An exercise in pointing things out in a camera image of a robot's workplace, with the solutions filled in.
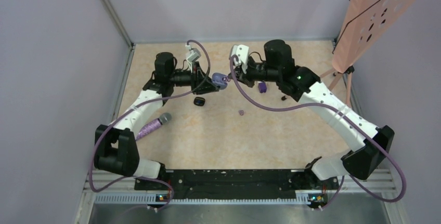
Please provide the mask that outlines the grey purple charging case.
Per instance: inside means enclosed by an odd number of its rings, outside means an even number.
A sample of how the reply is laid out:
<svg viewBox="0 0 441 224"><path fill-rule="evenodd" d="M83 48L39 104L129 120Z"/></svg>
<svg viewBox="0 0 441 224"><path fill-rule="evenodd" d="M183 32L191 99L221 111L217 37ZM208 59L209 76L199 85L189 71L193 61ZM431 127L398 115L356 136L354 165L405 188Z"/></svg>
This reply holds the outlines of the grey purple charging case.
<svg viewBox="0 0 441 224"><path fill-rule="evenodd" d="M222 74L222 73L217 73L217 72L212 74L212 83L219 85L220 90L226 89L228 86L228 83L225 83L222 81L223 76L226 76L226 75Z"/></svg>

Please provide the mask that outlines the glossy black charging case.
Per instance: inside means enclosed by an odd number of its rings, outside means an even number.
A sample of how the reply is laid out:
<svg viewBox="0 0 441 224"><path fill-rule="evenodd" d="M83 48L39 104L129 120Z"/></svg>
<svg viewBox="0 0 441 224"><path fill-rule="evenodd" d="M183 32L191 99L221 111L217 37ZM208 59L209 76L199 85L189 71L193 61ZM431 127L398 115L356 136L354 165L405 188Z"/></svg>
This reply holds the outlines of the glossy black charging case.
<svg viewBox="0 0 441 224"><path fill-rule="evenodd" d="M193 100L193 104L199 107L203 107L206 103L206 99L203 97L195 97Z"/></svg>

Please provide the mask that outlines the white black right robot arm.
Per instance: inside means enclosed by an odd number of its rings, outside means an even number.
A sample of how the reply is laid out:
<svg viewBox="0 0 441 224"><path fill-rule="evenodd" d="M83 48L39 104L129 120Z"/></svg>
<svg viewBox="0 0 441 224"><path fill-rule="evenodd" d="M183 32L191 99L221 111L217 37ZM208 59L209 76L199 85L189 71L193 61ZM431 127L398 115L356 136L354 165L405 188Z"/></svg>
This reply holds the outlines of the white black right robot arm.
<svg viewBox="0 0 441 224"><path fill-rule="evenodd" d="M307 67L295 64L292 49L285 41L274 39L264 44L265 60L256 62L246 45L233 45L229 77L253 87L255 82L274 82L299 106L306 106L324 120L346 142L348 150L333 156L318 157L306 165L305 182L320 188L327 179L350 175L366 180L384 160L394 131L378 127L358 115L335 96L321 78Z"/></svg>

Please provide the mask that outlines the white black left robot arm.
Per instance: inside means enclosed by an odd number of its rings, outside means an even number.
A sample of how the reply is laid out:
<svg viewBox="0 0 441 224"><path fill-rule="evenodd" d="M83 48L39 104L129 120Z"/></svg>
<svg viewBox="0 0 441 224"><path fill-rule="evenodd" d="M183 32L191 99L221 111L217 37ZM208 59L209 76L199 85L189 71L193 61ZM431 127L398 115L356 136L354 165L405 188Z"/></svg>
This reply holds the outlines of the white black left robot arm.
<svg viewBox="0 0 441 224"><path fill-rule="evenodd" d="M151 78L133 104L119 119L96 129L95 168L124 177L146 177L154 189L166 185L167 176L161 172L161 164L140 158L135 137L154 113L172 98L175 87L189 86L195 95L219 91L219 86L200 67L200 56L197 49L190 49L186 54L188 68L178 69L172 53L156 55Z"/></svg>

